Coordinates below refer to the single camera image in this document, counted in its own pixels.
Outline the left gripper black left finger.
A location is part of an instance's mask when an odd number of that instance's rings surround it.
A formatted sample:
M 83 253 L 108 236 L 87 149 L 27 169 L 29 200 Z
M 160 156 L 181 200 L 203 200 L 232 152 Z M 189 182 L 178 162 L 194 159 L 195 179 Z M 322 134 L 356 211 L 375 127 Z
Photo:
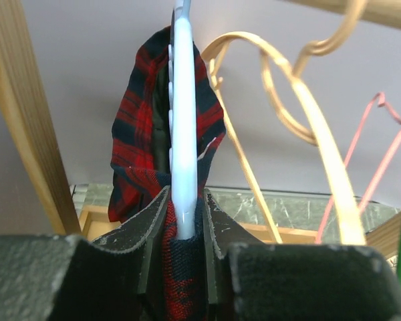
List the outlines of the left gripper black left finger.
M 0 320 L 137 320 L 161 284 L 165 187 L 141 212 L 107 234 L 0 235 Z

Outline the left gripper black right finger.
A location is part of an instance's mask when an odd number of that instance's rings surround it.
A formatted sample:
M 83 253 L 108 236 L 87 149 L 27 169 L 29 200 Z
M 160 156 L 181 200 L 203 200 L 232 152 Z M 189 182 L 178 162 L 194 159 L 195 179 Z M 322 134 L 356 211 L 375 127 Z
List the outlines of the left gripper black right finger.
M 375 249 L 269 245 L 204 200 L 208 320 L 401 320 L 401 286 Z

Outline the red black plaid skirt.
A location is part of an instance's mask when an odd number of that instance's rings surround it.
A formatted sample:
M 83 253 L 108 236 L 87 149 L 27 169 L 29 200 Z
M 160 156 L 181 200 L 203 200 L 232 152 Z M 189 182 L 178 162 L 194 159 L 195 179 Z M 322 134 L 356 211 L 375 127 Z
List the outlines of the red black plaid skirt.
M 112 125 L 113 190 L 110 221 L 125 222 L 145 208 L 171 183 L 168 150 L 168 47 L 170 27 L 152 35 L 137 51 L 128 86 Z M 194 53 L 196 82 L 197 189 L 208 179 L 213 157 L 225 137 L 223 109 L 209 84 L 198 51 Z M 169 205 L 162 239 L 164 299 L 167 320 L 205 320 L 204 197 L 195 211 L 195 235 L 176 237 L 176 214 Z

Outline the light wooden hanger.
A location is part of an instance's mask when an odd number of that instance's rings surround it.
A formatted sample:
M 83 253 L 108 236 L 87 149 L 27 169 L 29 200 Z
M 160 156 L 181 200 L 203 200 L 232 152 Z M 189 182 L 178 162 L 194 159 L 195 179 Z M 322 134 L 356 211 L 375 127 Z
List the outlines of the light wooden hanger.
M 320 107 L 312 93 L 301 79 L 301 75 L 312 56 L 325 56 L 340 47 L 352 34 L 358 20 L 367 6 L 366 1 L 347 1 L 345 17 L 337 30 L 329 38 L 311 41 L 301 49 L 297 60 L 290 64 L 270 43 L 245 31 L 234 31 L 222 34 L 204 49 L 201 56 L 209 64 L 209 74 L 213 90 L 221 98 L 223 79 L 218 71 L 232 41 L 241 39 L 259 48 L 261 60 L 261 79 L 269 100 L 275 109 L 278 119 L 297 137 L 319 149 L 325 173 L 334 197 L 338 217 L 340 241 L 345 245 L 365 245 L 366 237 L 355 201 L 352 185 L 346 167 Z M 284 107 L 275 89 L 269 62 L 273 61 L 284 73 L 291 84 L 310 127 L 306 128 L 296 121 Z

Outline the pink wire hanger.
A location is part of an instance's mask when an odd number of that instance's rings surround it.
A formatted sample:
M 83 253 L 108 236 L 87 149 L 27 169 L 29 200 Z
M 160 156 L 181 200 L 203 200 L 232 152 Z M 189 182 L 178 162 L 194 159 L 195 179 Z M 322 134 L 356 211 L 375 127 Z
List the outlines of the pink wire hanger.
M 319 105 L 335 136 L 341 153 L 346 153 L 362 121 L 362 114 L 374 90 L 341 95 L 318 94 Z M 365 120 L 360 139 L 349 161 L 347 172 L 354 193 L 361 197 L 399 125 L 383 108 L 375 107 Z M 290 139 L 274 142 L 271 151 L 252 134 L 243 135 L 248 156 L 259 176 L 268 208 L 281 227 L 317 230 L 329 200 L 330 189 L 319 151 L 315 146 Z M 253 195 L 243 192 L 242 176 L 230 146 L 224 145 L 215 159 L 209 181 L 219 204 L 237 221 L 262 224 L 264 219 Z M 390 161 L 384 176 L 363 215 L 366 231 L 379 226 L 401 210 L 401 146 Z

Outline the light blue hanger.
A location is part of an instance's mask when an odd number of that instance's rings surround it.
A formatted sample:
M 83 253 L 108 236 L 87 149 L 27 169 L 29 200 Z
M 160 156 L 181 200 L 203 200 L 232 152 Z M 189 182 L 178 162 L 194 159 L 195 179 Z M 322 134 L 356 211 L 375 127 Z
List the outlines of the light blue hanger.
M 171 197 L 176 238 L 195 235 L 197 200 L 196 90 L 190 1 L 174 4 L 169 56 Z

